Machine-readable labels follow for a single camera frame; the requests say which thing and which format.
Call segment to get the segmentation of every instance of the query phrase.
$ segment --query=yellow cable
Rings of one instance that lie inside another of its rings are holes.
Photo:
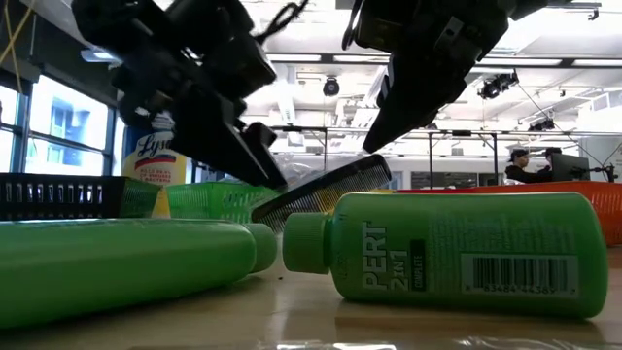
[[[11,31],[11,19],[9,16],[9,0],[6,2],[7,6],[4,8],[4,18],[7,22],[7,33],[9,35],[9,40],[13,40],[13,33]],[[11,57],[13,58],[13,68],[16,70],[17,77],[17,92],[19,94],[23,94],[23,89],[21,88],[21,78],[19,77],[19,65],[17,64],[17,55],[16,49],[11,47]]]
[[[17,25],[16,32],[14,33],[13,38],[9,40],[9,45],[7,45],[5,50],[2,51],[2,54],[0,54],[0,65],[2,64],[2,62],[4,62],[4,59],[7,58],[7,54],[9,54],[9,51],[12,50],[14,45],[16,44],[17,37],[19,36],[19,33],[21,33],[21,29],[23,29],[23,26],[28,21],[30,14],[32,14],[32,7],[35,5],[36,2],[37,0],[32,0],[32,2],[30,2],[30,5],[28,5],[28,9],[26,10],[26,13],[23,14],[21,21]]]

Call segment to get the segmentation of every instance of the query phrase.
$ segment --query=barcode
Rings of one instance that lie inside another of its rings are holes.
[[[462,254],[463,293],[577,298],[573,256]]]

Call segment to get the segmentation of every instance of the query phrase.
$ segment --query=computer monitor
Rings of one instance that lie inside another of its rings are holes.
[[[590,160],[586,157],[551,155],[553,181],[589,181]]]

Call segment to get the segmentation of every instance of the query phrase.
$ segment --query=table surface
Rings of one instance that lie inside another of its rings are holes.
[[[448,349],[491,338],[538,340],[554,345],[549,349],[569,348],[554,340],[622,343],[622,248],[609,250],[609,262],[605,310],[590,322],[354,304],[343,300],[330,277],[291,273],[279,260],[263,273],[198,296],[3,332],[0,349],[242,349],[258,341],[294,340],[390,341],[413,349]],[[544,348],[530,344],[523,348]]]

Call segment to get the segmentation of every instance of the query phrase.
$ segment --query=black comb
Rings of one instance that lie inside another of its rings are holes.
[[[253,210],[254,223],[282,232],[292,213],[328,212],[342,195],[369,192],[391,181],[391,170],[380,155],[371,155],[299,185]]]

